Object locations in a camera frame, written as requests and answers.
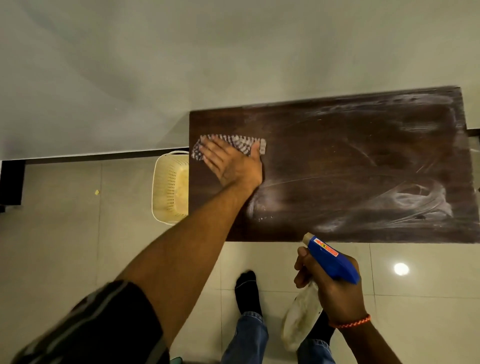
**black sleeve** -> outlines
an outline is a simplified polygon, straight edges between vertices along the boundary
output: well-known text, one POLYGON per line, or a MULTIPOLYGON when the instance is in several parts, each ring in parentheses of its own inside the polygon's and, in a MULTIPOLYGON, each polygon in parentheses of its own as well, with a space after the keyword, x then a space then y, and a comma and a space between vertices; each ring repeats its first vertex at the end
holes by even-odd
POLYGON ((85 297, 12 364, 167 364, 162 327, 142 290, 115 281, 85 297))

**person's left hand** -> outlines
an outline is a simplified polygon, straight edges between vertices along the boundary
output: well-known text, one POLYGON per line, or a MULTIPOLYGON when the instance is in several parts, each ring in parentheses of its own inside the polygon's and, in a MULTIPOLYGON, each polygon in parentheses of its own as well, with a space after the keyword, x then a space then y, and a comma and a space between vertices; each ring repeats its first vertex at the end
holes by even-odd
POLYGON ((262 161, 260 161, 260 142, 252 145, 250 156, 236 150, 224 140, 213 136, 202 138, 200 151, 204 154, 205 164, 218 177, 222 186, 240 183, 253 191, 263 180, 262 161))

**jeans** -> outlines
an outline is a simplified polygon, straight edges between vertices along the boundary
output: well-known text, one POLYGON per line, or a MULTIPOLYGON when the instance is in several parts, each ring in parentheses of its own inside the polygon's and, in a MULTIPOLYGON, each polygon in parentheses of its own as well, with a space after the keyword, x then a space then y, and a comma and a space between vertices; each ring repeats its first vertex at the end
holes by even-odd
MULTIPOLYGON (((261 364, 268 341, 264 319, 256 312, 245 312, 238 320, 237 330, 221 364, 261 364)), ((328 344, 322 340, 305 339, 297 350, 299 364, 335 364, 328 344)))

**foot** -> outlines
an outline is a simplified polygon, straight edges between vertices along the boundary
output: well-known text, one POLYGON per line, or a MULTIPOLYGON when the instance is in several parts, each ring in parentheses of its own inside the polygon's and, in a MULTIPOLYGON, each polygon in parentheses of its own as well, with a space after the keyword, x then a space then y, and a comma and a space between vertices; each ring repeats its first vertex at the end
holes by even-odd
POLYGON ((312 330, 307 335, 307 339, 317 339, 325 341, 330 345, 330 339, 332 338, 335 328, 331 327, 328 324, 328 316, 325 311, 322 311, 320 316, 315 322, 315 325, 312 327, 312 330))
POLYGON ((240 313, 253 311, 262 315, 258 297, 257 277, 252 270, 240 274, 235 285, 235 297, 240 313))

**spray bottle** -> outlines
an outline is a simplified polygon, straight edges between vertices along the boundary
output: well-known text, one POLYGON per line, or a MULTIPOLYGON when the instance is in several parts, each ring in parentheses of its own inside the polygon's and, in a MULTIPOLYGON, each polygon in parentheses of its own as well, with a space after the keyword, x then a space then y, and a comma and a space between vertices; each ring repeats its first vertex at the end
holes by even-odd
MULTIPOLYGON (((303 243, 307 245, 310 254, 332 279, 344 279, 352 284, 360 281, 360 276, 353 264, 343 254, 322 242, 315 235, 306 233, 303 243)), ((299 348, 321 312, 318 287, 311 280, 297 295, 283 318, 281 338, 285 349, 295 352, 299 348)))

